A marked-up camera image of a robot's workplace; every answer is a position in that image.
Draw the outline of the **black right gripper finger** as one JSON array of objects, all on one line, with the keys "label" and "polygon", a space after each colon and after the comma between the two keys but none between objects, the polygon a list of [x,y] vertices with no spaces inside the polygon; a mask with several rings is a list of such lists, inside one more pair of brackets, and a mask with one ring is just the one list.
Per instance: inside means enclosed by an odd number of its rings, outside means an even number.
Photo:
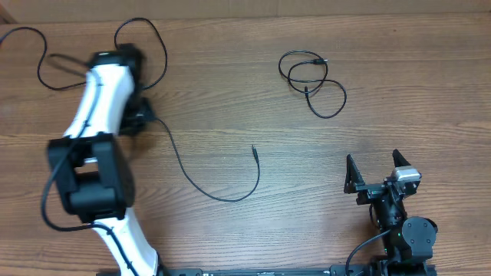
[{"label": "black right gripper finger", "polygon": [[364,185],[364,180],[351,154],[346,156],[346,165],[347,172],[345,176],[344,193],[356,193],[358,187]]},{"label": "black right gripper finger", "polygon": [[395,167],[410,166],[410,163],[403,157],[398,149],[394,149],[392,157]]}]

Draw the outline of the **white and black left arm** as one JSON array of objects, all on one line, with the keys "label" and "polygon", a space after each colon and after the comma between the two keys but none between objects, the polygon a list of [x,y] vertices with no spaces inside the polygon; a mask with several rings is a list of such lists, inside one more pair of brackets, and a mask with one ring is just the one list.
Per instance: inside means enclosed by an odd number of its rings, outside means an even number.
[{"label": "white and black left arm", "polygon": [[132,207],[135,182],[117,142],[119,135],[136,136],[153,117],[149,100],[141,95],[143,62],[143,53],[133,44],[94,54],[71,125],[48,144],[48,183],[57,186],[64,210],[81,225],[56,226],[45,209],[42,218],[60,232],[95,231],[114,256],[118,275],[165,273]]}]

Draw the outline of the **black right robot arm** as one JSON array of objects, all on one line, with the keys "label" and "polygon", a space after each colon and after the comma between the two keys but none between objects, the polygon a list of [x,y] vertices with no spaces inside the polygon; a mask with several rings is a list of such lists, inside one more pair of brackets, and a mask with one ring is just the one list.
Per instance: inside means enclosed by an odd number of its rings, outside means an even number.
[{"label": "black right robot arm", "polygon": [[[371,223],[378,235],[359,244],[347,257],[346,275],[435,275],[436,268],[428,265],[433,257],[437,239],[437,224],[420,216],[410,217],[403,200],[417,193],[422,174],[414,168],[398,149],[392,152],[394,169],[380,183],[367,184],[362,178],[352,155],[347,155],[344,193],[355,194],[358,205],[369,206]],[[354,255],[380,239],[384,255],[373,257],[362,268],[351,265]]]}]

